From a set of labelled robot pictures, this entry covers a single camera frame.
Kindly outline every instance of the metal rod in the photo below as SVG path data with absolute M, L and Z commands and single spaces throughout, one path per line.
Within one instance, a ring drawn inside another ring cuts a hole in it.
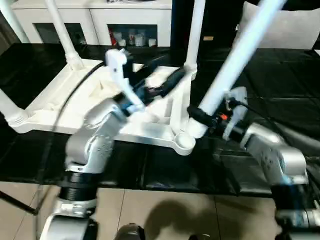
M 259 11 L 249 22 L 243 34 L 241 34 L 235 48 L 227 57 L 199 105 L 199 108 L 205 113 L 212 116 L 216 112 L 225 94 L 230 91 L 255 53 L 277 11 L 282 9 L 285 3 L 286 0 L 262 0 L 260 2 Z M 201 138 L 207 128 L 207 126 L 191 118 L 187 132 L 195 138 Z
M 59 13 L 55 0 L 45 0 L 45 4 L 52 17 L 54 28 L 59 36 L 60 42 L 65 51 L 66 62 L 70 64 L 72 70 L 81 70 L 84 68 L 84 64 L 79 57 L 79 54 L 75 50 L 75 47 L 71 41 L 64 21 Z

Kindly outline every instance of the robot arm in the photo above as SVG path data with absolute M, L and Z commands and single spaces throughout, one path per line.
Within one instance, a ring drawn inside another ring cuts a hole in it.
M 112 152 L 114 137 L 127 123 L 127 117 L 143 111 L 156 97 L 166 96 L 186 73 L 179 68 L 161 86 L 148 88 L 145 78 L 156 69 L 160 59 L 149 62 L 138 72 L 133 72 L 130 59 L 125 50 L 112 49 L 106 53 L 112 79 L 123 93 L 92 108 L 82 127 L 69 138 L 65 176 L 40 240 L 97 238 L 98 223 L 90 216 L 96 211 L 100 176 Z
M 232 113 L 225 111 L 209 116 L 192 106 L 188 112 L 193 119 L 225 138 Z M 228 137 L 259 162 L 275 202 L 275 219 L 283 229 L 279 239 L 318 238 L 320 209 L 308 188 L 307 164 L 302 152 L 257 123 L 246 125 L 238 121 L 232 125 Z

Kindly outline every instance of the white plastic stand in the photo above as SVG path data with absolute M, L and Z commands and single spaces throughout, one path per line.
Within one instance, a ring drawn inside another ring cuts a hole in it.
M 236 47 L 223 64 L 216 79 L 199 107 L 212 115 L 230 92 L 233 84 L 254 54 L 277 10 L 286 0 L 262 0 L 260 10 L 241 35 Z M 188 155 L 195 146 L 195 139 L 204 135 L 207 127 L 190 119 L 187 107 L 190 103 L 191 81 L 197 73 L 197 54 L 201 36 L 205 0 L 195 0 L 189 47 L 185 62 L 188 74 L 172 93 L 153 102 L 146 112 L 133 114 L 129 123 L 116 139 L 170 147 L 178 154 Z M 66 27 L 61 20 L 54 0 L 46 0 L 54 26 L 65 50 L 67 65 L 51 83 L 28 106 L 26 111 L 18 108 L 3 92 L 0 92 L 0 111 L 10 126 L 19 133 L 30 130 L 51 131 L 57 113 L 82 77 L 100 61 L 81 59 L 75 51 Z M 149 78 L 149 83 L 162 84 L 175 67 L 160 67 Z M 83 122 L 84 115 L 102 99 L 112 97 L 119 89 L 112 83 L 108 67 L 97 70 L 71 98 L 57 126 L 57 132 L 74 133 Z
M 76 52 L 74 45 L 70 39 L 67 28 L 59 13 L 55 0 L 45 0 L 45 4 L 52 17 L 54 28 L 59 36 L 60 42 L 65 52 L 66 62 L 70 65 L 72 70 L 81 70 L 84 64 Z
M 198 50 L 200 44 L 202 23 L 204 19 L 206 0 L 195 0 L 193 13 L 192 13 L 192 22 L 191 30 L 188 43 L 188 52 L 186 55 L 186 61 L 184 67 L 192 73 L 192 80 L 196 78 L 198 65 Z

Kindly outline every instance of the white tube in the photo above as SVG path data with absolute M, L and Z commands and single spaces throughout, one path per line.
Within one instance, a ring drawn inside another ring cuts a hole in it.
M 52 17 L 54 28 L 63 46 L 66 62 L 70 64 L 72 70 L 83 69 L 84 64 L 79 54 L 76 52 L 74 45 L 72 44 L 67 28 L 64 21 L 62 20 L 55 0 L 45 0 L 45 4 Z
M 21 124 L 28 118 L 25 110 L 21 109 L 0 89 L 0 112 L 10 126 Z
M 271 24 L 277 11 L 282 9 L 286 0 L 262 0 L 259 11 L 247 25 L 240 36 L 235 48 L 231 51 L 208 92 L 201 101 L 199 108 L 209 115 L 213 115 L 220 106 L 225 93 L 230 91 L 239 75 L 256 51 L 265 32 Z M 187 131 L 195 137 L 201 138 L 207 127 L 193 118 L 189 120 Z
M 25 31 L 14 14 L 14 11 L 10 7 L 13 3 L 14 0 L 0 0 L 0 11 L 20 41 L 23 44 L 30 43 Z
M 197 73 L 197 56 L 201 37 L 202 22 L 204 19 L 206 0 L 195 0 L 193 6 L 192 23 L 189 36 L 188 52 L 184 66 L 191 72 L 192 80 Z

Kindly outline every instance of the floor tile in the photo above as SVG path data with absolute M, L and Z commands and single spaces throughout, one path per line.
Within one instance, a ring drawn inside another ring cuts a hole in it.
M 98 208 L 94 216 L 99 223 L 99 240 L 112 240 L 117 233 L 124 189 L 100 188 Z
M 216 196 L 221 240 L 274 240 L 279 232 L 269 198 Z
M 0 182 L 0 191 L 29 205 L 36 191 L 34 184 Z M 25 216 L 25 212 L 0 199 L 0 238 L 13 240 Z
M 0 191 L 29 205 L 37 190 L 36 184 L 0 181 Z
M 40 212 L 40 231 L 42 231 L 47 217 L 52 212 L 53 203 L 58 193 L 59 187 L 52 187 L 42 206 Z M 121 212 L 123 195 L 123 189 L 99 189 L 97 213 L 93 216 L 93 218 L 99 222 L 99 239 L 113 239 L 115 236 Z M 35 207 L 35 205 L 36 201 L 33 200 L 32 206 Z M 26 215 L 14 240 L 34 240 L 34 224 L 34 217 L 29 214 Z
M 204 194 L 126 190 L 119 227 L 129 223 L 142 226 L 148 240 L 219 239 L 215 202 Z

